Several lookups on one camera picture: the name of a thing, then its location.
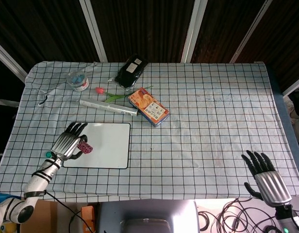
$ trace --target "snack box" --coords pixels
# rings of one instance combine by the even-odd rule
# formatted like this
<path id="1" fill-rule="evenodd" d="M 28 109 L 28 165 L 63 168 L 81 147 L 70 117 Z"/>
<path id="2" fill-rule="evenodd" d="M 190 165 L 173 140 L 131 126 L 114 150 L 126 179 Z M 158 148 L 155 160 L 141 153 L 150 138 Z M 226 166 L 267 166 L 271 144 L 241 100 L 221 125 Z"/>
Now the snack box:
<path id="1" fill-rule="evenodd" d="M 169 116 L 169 110 L 142 87 L 128 99 L 154 127 L 160 125 Z"/>

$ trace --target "pink sticker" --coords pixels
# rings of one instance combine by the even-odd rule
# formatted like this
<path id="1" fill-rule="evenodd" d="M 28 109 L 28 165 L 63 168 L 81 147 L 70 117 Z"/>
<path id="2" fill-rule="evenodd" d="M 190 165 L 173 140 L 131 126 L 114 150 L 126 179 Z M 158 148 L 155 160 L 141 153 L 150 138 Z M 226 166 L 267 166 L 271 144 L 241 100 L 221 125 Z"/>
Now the pink sticker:
<path id="1" fill-rule="evenodd" d="M 84 154 L 88 154 L 92 151 L 92 147 L 87 144 L 86 142 L 80 142 L 77 146 L 78 149 L 80 149 Z"/>

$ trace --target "small pink object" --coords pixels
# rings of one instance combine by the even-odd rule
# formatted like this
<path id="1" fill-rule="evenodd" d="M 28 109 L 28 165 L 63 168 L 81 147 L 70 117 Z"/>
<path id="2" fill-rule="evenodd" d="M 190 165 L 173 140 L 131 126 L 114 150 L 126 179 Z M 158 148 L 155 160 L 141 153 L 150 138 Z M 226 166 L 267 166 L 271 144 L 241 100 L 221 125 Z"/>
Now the small pink object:
<path id="1" fill-rule="evenodd" d="M 104 93 L 104 89 L 102 87 L 96 87 L 96 92 L 101 95 Z"/>
<path id="2" fill-rule="evenodd" d="M 80 149 L 84 154 L 88 154 L 93 150 L 93 148 L 86 142 L 80 142 L 77 148 Z"/>

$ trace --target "orange box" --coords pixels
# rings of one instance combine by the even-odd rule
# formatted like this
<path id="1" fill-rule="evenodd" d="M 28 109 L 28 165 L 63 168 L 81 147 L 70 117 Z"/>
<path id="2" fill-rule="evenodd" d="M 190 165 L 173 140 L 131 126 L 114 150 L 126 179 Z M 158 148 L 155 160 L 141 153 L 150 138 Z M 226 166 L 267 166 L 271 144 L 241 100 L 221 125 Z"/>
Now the orange box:
<path id="1" fill-rule="evenodd" d="M 85 220 L 85 222 L 88 224 L 92 232 L 96 231 L 96 216 L 95 216 L 95 209 L 93 206 L 85 206 L 82 207 L 82 218 Z M 86 224 L 83 223 L 83 233 L 90 233 L 88 227 Z"/>
<path id="2" fill-rule="evenodd" d="M 158 102 L 144 88 L 138 89 L 129 97 L 130 103 L 154 126 L 158 126 L 169 116 L 169 110 Z"/>

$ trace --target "black robotic finger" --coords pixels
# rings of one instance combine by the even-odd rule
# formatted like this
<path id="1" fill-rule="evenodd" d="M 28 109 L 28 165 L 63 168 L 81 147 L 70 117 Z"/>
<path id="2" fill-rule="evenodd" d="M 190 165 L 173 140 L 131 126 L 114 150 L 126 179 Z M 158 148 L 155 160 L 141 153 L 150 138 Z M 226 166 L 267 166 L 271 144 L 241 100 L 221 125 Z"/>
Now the black robotic finger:
<path id="1" fill-rule="evenodd" d="M 268 171 L 268 167 L 265 163 L 265 160 L 262 158 L 262 156 L 257 152 L 254 152 L 254 155 L 256 156 L 257 160 L 260 162 L 260 165 L 261 165 L 261 168 L 262 168 L 263 172 Z"/>
<path id="2" fill-rule="evenodd" d="M 247 150 L 247 153 L 248 153 L 248 155 L 250 156 L 250 158 L 251 158 L 251 160 L 252 160 L 252 163 L 253 163 L 253 165 L 254 165 L 254 167 L 255 167 L 255 169 L 256 169 L 256 173 L 257 173 L 257 174 L 258 174 L 258 173 L 262 173 L 263 170 L 262 170 L 262 168 L 261 168 L 261 166 L 260 166 L 260 163 L 259 163 L 258 160 L 256 159 L 255 155 L 254 155 L 251 151 L 249 151 L 249 150 Z"/>
<path id="3" fill-rule="evenodd" d="M 78 130 L 75 132 L 76 136 L 79 136 L 81 134 L 81 132 L 83 131 L 83 129 L 88 125 L 88 123 L 85 123 L 83 125 L 81 125 L 81 127 L 78 128 Z"/>
<path id="4" fill-rule="evenodd" d="M 83 154 L 83 152 L 80 151 L 77 154 L 73 154 L 70 159 L 78 159 L 82 154 Z"/>
<path id="5" fill-rule="evenodd" d="M 248 168 L 249 168 L 250 172 L 252 173 L 252 176 L 254 177 L 257 174 L 254 165 L 251 163 L 250 159 L 248 159 L 245 155 L 242 154 L 241 157 L 248 165 Z"/>
<path id="6" fill-rule="evenodd" d="M 80 139 L 81 139 L 81 142 L 82 141 L 88 142 L 87 135 L 85 135 L 85 134 L 83 134 L 82 136 L 80 136 Z"/>
<path id="7" fill-rule="evenodd" d="M 258 198 L 260 200 L 263 200 L 261 193 L 254 191 L 253 188 L 251 188 L 251 185 L 248 182 L 245 182 L 245 187 L 247 191 L 255 198 Z"/>
<path id="8" fill-rule="evenodd" d="M 76 122 L 72 122 L 68 127 L 67 127 L 67 129 L 65 130 L 65 132 L 66 133 L 69 133 L 71 130 L 72 130 L 72 128 L 73 128 L 73 126 L 76 124 Z"/>
<path id="9" fill-rule="evenodd" d="M 77 124 L 73 127 L 73 129 L 70 131 L 70 133 L 71 133 L 71 134 L 75 134 L 76 131 L 77 131 L 77 129 L 78 129 L 78 127 L 80 127 L 81 125 L 82 125 L 81 123 L 77 123 Z"/>
<path id="10" fill-rule="evenodd" d="M 267 167 L 268 167 L 268 171 L 275 171 L 275 167 L 273 166 L 271 160 L 268 158 L 267 155 L 265 155 L 264 153 L 261 153 L 261 156 L 264 158 L 266 164 L 267 164 Z"/>

